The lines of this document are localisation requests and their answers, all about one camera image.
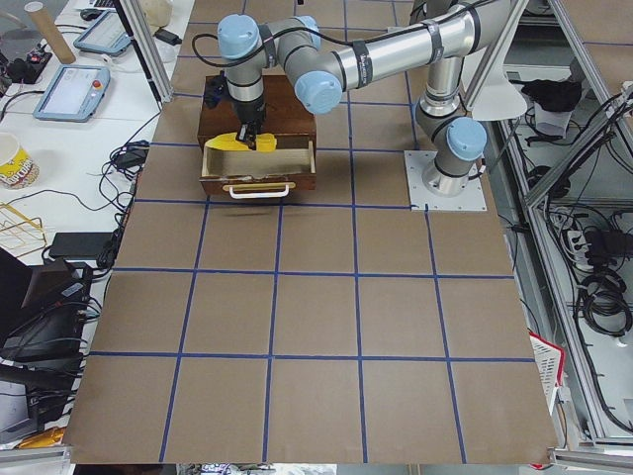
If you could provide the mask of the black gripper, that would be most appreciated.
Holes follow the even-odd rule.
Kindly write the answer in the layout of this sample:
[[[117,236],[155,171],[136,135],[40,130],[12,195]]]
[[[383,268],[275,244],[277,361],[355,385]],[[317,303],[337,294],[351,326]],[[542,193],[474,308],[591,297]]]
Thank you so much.
[[[232,99],[232,107],[241,123],[236,138],[242,143],[249,143],[249,131],[251,135],[251,148],[256,148],[257,137],[261,134],[262,126],[266,118],[266,102],[263,96],[251,101]]]

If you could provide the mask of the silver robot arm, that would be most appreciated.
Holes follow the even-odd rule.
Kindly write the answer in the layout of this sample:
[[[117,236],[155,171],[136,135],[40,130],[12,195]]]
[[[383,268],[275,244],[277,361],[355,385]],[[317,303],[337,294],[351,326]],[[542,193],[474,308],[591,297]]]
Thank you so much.
[[[218,26],[226,64],[207,82],[204,101],[210,108],[229,101],[238,119],[238,141],[253,147],[266,116],[266,68],[281,67],[305,109],[321,115],[350,90],[427,65],[415,118],[438,149],[430,169],[442,178],[462,179],[487,143],[479,122],[457,115],[463,60],[500,37],[511,8],[509,1],[449,1],[431,16],[416,7],[408,26],[339,50],[321,48],[322,35],[311,16],[259,24],[231,14]]]

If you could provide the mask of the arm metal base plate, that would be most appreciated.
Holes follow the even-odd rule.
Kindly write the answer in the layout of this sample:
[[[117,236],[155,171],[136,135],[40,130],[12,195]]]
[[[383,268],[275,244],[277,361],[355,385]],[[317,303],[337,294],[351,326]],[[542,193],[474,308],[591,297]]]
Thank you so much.
[[[483,213],[488,210],[475,162],[462,177],[448,177],[435,167],[435,150],[406,150],[409,206],[413,211]]]

